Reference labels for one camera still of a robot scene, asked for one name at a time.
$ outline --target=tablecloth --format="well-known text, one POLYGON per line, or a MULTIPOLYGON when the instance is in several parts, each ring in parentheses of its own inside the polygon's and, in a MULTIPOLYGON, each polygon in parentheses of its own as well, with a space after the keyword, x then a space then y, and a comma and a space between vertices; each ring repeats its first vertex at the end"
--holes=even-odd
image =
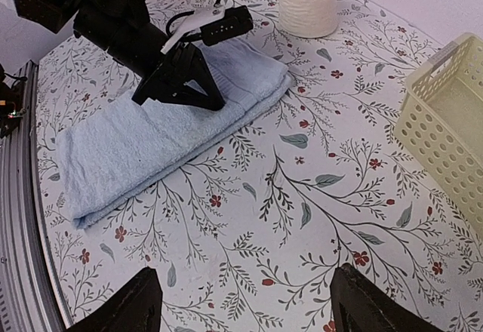
MULTIPOLYGON (((164 27, 213 1, 148 4, 164 27)), ((481 239, 393 135, 405 76, 439 45, 369 0, 339 0, 339 29, 314 40, 279 29, 277 0, 224 1, 248 6, 246 38, 288 64, 296 85, 87 232, 68 221, 56 137, 139 79, 83 38, 41 62, 42 204, 74 320, 151 266, 162 330, 334 332, 328 285, 349 262, 441 329, 481 330, 481 239)))

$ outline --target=towel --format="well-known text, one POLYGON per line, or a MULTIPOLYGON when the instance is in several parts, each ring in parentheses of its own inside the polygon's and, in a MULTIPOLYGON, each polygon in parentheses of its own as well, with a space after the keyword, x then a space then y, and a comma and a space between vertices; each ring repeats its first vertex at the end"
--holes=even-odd
POLYGON ((127 91, 56 139, 72 224, 85 229, 272 107, 292 85, 286 65, 231 39, 199 46, 226 105, 218 112, 127 91))

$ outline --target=wall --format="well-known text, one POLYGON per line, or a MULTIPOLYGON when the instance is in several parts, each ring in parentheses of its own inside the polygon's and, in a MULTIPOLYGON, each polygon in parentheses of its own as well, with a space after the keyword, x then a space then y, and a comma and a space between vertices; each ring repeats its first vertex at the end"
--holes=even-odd
MULTIPOLYGON (((409 20, 442 43, 463 32, 483 36, 483 0, 372 0, 409 20)), ((72 34, 52 35, 41 26, 18 19, 0 4, 0 63, 13 72, 28 59, 38 61, 72 34)))

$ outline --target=plastic basket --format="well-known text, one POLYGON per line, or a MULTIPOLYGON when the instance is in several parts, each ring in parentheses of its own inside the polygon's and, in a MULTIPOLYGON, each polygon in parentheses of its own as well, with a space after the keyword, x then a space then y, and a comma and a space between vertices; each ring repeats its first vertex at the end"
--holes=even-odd
POLYGON ((396 137, 483 236, 483 41, 460 36, 406 85, 396 137))

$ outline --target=cylindrical container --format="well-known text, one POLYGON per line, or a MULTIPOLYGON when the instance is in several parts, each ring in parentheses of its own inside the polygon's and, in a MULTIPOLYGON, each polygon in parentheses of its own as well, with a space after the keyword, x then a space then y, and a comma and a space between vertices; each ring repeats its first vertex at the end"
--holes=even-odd
POLYGON ((337 28, 337 0, 279 0, 279 24, 301 38, 320 38, 337 28))

